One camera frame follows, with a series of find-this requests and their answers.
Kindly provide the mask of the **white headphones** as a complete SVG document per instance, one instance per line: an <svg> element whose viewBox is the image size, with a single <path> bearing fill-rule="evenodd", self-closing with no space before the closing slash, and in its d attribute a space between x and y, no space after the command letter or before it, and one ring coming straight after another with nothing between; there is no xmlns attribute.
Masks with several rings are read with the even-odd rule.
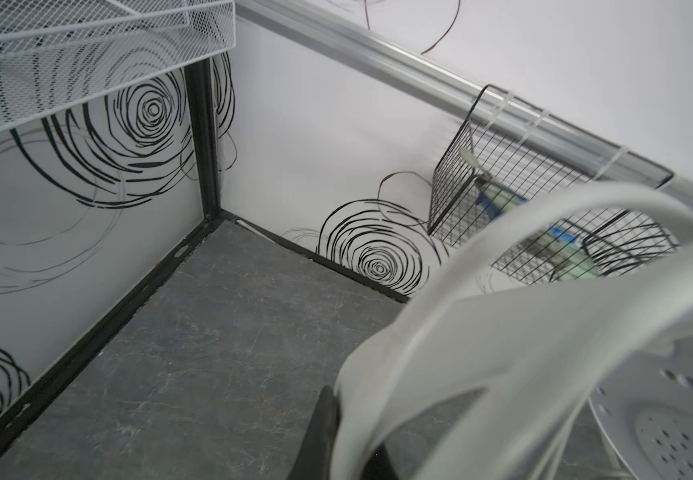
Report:
<svg viewBox="0 0 693 480"><path fill-rule="evenodd" d="M678 252L625 276L475 295L514 244L579 211L646 214ZM357 479L395 430L476 391L478 402L423 463L422 479L503 479L635 351L693 333L693 212L645 186L601 182L532 200L473 236L364 341L336 380L340 426L330 476Z"/></svg>

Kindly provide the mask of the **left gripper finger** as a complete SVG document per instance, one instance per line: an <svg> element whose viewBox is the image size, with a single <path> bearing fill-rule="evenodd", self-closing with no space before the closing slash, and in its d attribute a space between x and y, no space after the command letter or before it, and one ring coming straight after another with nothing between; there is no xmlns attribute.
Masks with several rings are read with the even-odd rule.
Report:
<svg viewBox="0 0 693 480"><path fill-rule="evenodd" d="M316 407L310 416L308 429L288 480L328 480L336 432L340 426L340 403L334 389L324 386L318 394ZM382 444L366 464L361 479L398 480L389 452Z"/></svg>

